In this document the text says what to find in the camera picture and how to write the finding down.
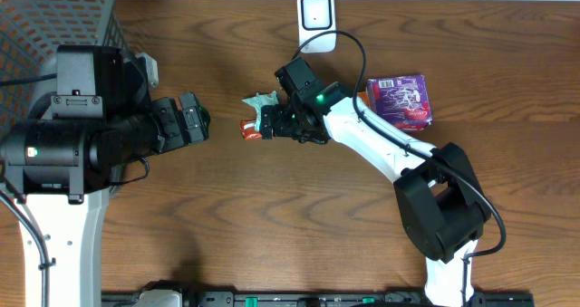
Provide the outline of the teal snack wrapper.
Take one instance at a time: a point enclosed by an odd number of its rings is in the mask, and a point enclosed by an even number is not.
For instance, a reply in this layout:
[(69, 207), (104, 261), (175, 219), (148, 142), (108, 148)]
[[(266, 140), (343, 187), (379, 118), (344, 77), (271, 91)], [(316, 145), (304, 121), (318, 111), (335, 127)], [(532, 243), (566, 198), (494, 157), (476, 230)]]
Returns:
[(279, 103), (277, 91), (272, 91), (266, 94), (257, 93), (253, 97), (248, 97), (242, 100), (245, 104), (253, 107), (256, 111), (255, 130), (260, 131), (262, 109), (265, 106), (273, 106)]

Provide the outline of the brown orange snack bar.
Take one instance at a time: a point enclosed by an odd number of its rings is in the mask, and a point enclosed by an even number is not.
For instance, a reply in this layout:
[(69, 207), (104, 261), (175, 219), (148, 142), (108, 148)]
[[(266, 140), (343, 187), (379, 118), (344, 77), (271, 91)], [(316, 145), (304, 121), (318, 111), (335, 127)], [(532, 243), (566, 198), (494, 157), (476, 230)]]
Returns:
[(256, 120), (241, 120), (240, 133), (244, 140), (262, 139), (260, 131), (256, 128)]

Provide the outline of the small orange box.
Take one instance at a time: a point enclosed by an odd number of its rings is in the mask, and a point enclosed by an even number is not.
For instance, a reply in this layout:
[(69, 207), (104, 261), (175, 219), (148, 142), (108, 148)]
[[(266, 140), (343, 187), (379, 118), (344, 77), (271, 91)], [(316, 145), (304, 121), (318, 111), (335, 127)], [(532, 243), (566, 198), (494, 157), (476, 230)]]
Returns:
[(364, 103), (365, 106), (369, 106), (369, 98), (365, 91), (359, 91), (357, 97)]

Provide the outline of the red purple snack packet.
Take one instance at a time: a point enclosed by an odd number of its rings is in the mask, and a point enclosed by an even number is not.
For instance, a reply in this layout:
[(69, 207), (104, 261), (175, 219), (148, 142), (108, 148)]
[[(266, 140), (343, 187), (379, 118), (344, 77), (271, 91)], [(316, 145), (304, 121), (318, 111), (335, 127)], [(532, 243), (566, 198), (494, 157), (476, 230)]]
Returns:
[(424, 130), (432, 123), (423, 75), (369, 79), (366, 92), (372, 111), (400, 130)]

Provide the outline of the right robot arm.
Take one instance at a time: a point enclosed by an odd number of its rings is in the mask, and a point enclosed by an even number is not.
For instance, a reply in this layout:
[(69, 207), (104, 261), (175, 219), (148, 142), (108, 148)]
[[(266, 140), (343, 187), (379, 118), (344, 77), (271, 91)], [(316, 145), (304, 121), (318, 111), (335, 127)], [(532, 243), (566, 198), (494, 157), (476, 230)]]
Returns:
[(374, 113), (355, 90), (325, 84), (301, 57), (275, 72), (285, 104), (265, 106), (268, 139), (329, 140), (352, 149), (392, 182), (404, 232), (425, 256), (424, 293), (440, 306), (464, 306), (474, 294), (470, 254), (491, 212), (465, 152), (441, 149), (398, 130)]

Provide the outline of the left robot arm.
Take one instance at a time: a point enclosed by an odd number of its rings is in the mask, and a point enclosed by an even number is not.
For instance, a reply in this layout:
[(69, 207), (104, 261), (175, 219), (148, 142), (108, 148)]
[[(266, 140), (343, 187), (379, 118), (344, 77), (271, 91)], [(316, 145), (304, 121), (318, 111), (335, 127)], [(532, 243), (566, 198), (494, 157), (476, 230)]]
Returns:
[(208, 138), (193, 93), (150, 97), (149, 64), (115, 47), (60, 46), (54, 91), (3, 139), (1, 199), (21, 226), (27, 305), (100, 305), (114, 169)]

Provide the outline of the white barcode scanner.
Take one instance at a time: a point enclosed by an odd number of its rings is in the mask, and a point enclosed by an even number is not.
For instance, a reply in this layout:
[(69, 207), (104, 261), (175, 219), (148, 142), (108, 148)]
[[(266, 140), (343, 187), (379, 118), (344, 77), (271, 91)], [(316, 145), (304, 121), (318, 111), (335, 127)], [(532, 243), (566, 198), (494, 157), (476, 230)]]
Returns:
[(336, 46), (336, 34), (309, 39), (323, 32), (336, 30), (334, 0), (297, 0), (299, 45), (302, 53), (329, 53)]

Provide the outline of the grey plastic mesh basket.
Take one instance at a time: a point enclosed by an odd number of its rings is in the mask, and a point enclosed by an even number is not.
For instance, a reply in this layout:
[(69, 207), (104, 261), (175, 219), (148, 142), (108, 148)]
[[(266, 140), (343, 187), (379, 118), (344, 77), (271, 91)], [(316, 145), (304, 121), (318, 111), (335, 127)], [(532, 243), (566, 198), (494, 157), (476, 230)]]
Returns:
[(115, 0), (1, 0), (1, 80), (21, 81), (56, 72), (61, 45), (130, 49)]

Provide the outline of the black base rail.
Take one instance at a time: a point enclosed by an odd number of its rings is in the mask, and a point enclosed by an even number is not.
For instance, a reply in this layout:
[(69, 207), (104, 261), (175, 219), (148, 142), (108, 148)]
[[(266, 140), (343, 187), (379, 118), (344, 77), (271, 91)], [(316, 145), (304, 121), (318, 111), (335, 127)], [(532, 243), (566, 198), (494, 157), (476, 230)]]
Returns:
[[(196, 293), (185, 300), (186, 306), (198, 307), (346, 307), (372, 306), (432, 306), (419, 291), (386, 293)], [(475, 292), (467, 302), (473, 307), (534, 307), (531, 293)]]

